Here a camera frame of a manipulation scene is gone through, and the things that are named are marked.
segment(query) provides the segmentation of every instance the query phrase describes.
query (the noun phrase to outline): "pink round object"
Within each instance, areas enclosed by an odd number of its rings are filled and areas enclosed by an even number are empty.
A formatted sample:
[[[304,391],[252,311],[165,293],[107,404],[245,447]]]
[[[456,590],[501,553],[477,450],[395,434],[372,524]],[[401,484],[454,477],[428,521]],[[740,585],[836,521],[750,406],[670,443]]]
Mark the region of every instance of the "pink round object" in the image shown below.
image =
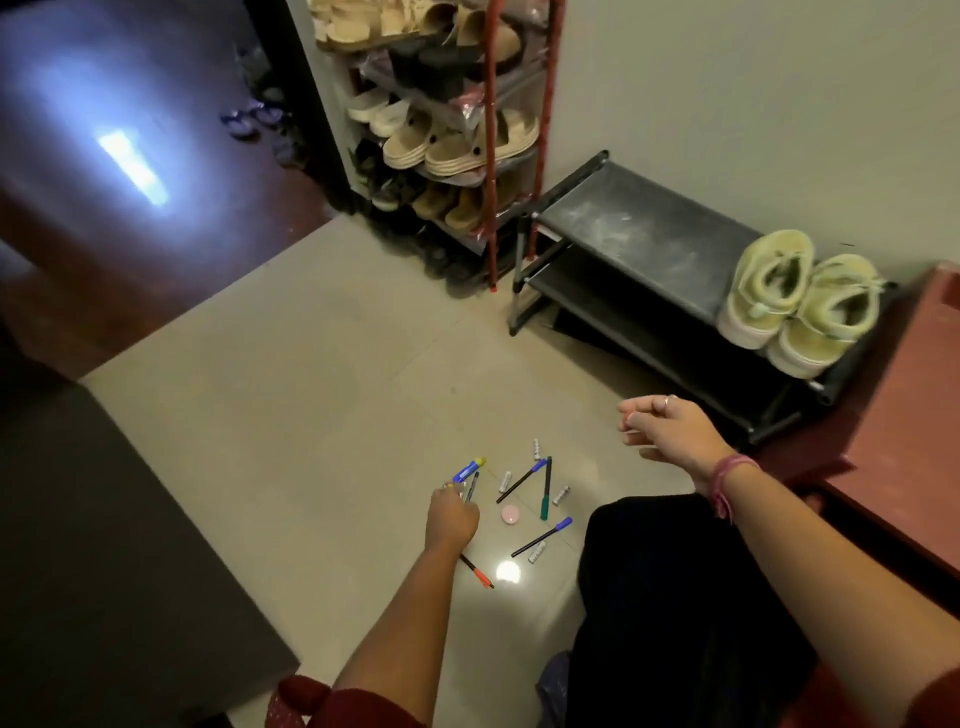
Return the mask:
[[[520,509],[515,505],[505,505],[503,510],[500,511],[500,518],[503,519],[504,523],[513,525],[520,520]]]

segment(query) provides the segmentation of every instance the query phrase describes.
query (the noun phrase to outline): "floor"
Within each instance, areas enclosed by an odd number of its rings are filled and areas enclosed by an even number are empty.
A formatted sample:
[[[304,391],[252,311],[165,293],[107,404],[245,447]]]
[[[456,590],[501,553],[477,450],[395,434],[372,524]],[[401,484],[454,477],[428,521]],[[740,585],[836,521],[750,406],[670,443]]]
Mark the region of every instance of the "floor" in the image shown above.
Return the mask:
[[[508,286],[451,298],[418,259],[340,216],[84,379],[302,659],[332,681],[422,548],[431,490],[477,455],[480,529],[454,587],[436,725],[532,726],[544,662],[582,616],[589,514],[626,495],[689,492],[678,469],[620,444],[616,403],[662,391],[549,329],[507,333]],[[519,579],[500,567],[544,530],[542,480],[494,504],[506,471],[554,456],[571,491]],[[266,696],[238,707],[261,726]]]
[[[33,358],[82,376],[330,218],[224,132],[234,43],[243,0],[0,11],[0,313]]]

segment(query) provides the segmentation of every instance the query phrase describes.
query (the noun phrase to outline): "red pole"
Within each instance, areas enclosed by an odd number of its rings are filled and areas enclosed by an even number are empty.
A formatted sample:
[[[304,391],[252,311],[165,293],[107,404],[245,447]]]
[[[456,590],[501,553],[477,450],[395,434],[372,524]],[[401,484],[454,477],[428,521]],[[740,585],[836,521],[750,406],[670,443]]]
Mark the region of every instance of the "red pole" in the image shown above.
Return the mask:
[[[550,33],[546,50],[546,82],[543,89],[543,111],[540,113],[540,151],[537,154],[537,176],[534,179],[534,199],[543,191],[543,169],[546,167],[546,152],[549,144],[550,119],[553,116],[553,93],[557,85],[557,62],[560,59],[560,36],[564,31],[566,0],[550,0]],[[537,252],[537,225],[530,228],[527,238],[527,259],[533,260]]]
[[[487,5],[487,27],[484,29],[484,121],[487,124],[487,178],[484,185],[484,233],[487,235],[487,262],[489,265],[490,289],[496,292],[496,55],[493,43],[500,13],[506,0],[490,0]]]

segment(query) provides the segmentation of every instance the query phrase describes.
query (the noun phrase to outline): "tiled floor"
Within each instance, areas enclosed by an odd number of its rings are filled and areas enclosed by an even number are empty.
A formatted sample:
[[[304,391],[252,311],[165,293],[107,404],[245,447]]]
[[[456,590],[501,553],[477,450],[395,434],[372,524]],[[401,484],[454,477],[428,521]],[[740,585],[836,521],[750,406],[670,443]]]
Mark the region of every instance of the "tiled floor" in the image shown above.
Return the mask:
[[[614,406],[644,370],[535,320],[507,333],[508,286],[455,300],[414,258],[339,217],[110,361],[85,383],[303,661],[332,681],[422,544],[429,493],[485,455],[468,555],[490,575],[544,530],[542,480],[494,504],[507,470],[554,456],[550,521],[574,524],[518,583],[458,572],[436,725],[531,726],[534,682],[570,647],[590,512],[684,492],[619,443]],[[263,724],[266,698],[238,708]]]

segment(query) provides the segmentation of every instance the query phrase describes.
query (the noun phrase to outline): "finger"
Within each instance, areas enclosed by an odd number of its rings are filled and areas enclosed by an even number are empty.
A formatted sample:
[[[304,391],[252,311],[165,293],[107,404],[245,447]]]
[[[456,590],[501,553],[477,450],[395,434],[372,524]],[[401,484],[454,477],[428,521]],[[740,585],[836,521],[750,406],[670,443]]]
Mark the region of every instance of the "finger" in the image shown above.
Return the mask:
[[[639,451],[640,457],[644,460],[653,460],[655,463],[669,463],[670,461],[666,459],[666,455],[660,452],[657,448],[643,448]]]
[[[624,445],[653,445],[654,441],[643,432],[628,432],[623,436]]]
[[[627,425],[632,430],[651,435],[657,431],[663,420],[646,412],[635,412],[627,418]]]
[[[653,412],[654,411],[654,400],[659,399],[663,401],[665,395],[647,395],[646,397],[634,397],[631,400],[624,400],[616,406],[617,410],[622,412],[625,415],[630,415],[634,412]]]

